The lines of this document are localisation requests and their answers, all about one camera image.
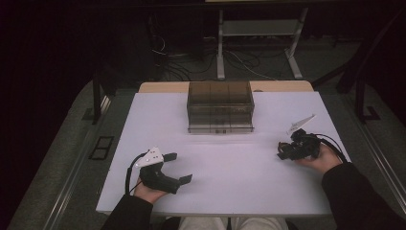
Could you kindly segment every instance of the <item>person's left hand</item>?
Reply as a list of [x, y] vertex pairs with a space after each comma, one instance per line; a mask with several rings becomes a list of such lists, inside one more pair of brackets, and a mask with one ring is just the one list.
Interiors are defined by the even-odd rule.
[[167, 192], [150, 189], [143, 184], [140, 178], [138, 178], [137, 184], [138, 186], [135, 188], [134, 195], [151, 204], [154, 204], [159, 198], [167, 194]]

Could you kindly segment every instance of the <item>table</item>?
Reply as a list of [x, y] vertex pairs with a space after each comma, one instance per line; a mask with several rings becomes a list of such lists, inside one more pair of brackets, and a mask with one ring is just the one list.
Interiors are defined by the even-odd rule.
[[[321, 176], [276, 156], [278, 142], [290, 141], [286, 135], [290, 124], [311, 113], [317, 117], [304, 129], [331, 136], [344, 149], [320, 95], [311, 92], [308, 82], [252, 81], [254, 91], [268, 92], [253, 93], [256, 129], [238, 135], [188, 134], [187, 94], [182, 93], [187, 85], [188, 82], [142, 85], [142, 93], [136, 94], [128, 113], [97, 211], [108, 214], [114, 209], [124, 193], [129, 163], [147, 148], [158, 146], [162, 153], [178, 153], [176, 161], [164, 165], [163, 173], [174, 178], [193, 173], [193, 179], [177, 195], [160, 199], [154, 205], [155, 215], [314, 217], [330, 214], [320, 185]], [[164, 93], [156, 93], [160, 87]], [[131, 185], [137, 176], [138, 171], [133, 171]]]

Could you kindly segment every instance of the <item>hand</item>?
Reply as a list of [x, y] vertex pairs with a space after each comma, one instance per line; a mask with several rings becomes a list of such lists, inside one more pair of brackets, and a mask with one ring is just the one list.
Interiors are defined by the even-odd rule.
[[159, 198], [166, 195], [167, 192], [153, 190], [145, 186], [140, 178], [137, 181], [138, 186], [135, 188], [134, 196], [137, 196], [151, 204], [154, 204]]
[[321, 144], [319, 157], [311, 159], [296, 160], [296, 163], [304, 166], [308, 166], [317, 170], [320, 173], [326, 173], [330, 169], [343, 164], [335, 154], [335, 152], [328, 146]]

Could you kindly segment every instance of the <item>white plastic part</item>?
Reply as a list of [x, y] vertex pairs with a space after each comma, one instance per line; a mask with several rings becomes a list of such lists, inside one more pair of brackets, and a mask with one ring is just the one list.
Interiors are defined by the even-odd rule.
[[164, 162], [164, 156], [161, 154], [161, 151], [159, 151], [157, 147], [154, 147], [150, 149], [144, 157], [138, 159], [138, 161], [135, 162], [135, 168], [142, 168], [160, 162]]
[[308, 123], [311, 119], [313, 119], [314, 117], [316, 117], [316, 114], [311, 115], [308, 118], [305, 118], [297, 123], [293, 123], [292, 127], [286, 132], [287, 135], [292, 135], [293, 132], [295, 132], [296, 130], [300, 129], [302, 126], [304, 126], [306, 123]]

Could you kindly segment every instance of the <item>person's right hand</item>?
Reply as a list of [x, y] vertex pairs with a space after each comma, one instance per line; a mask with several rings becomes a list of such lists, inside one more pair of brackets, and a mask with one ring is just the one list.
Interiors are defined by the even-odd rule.
[[300, 159], [295, 162], [313, 168], [320, 173], [326, 173], [330, 169], [342, 164], [340, 158], [338, 158], [334, 151], [324, 144], [320, 144], [319, 157]]

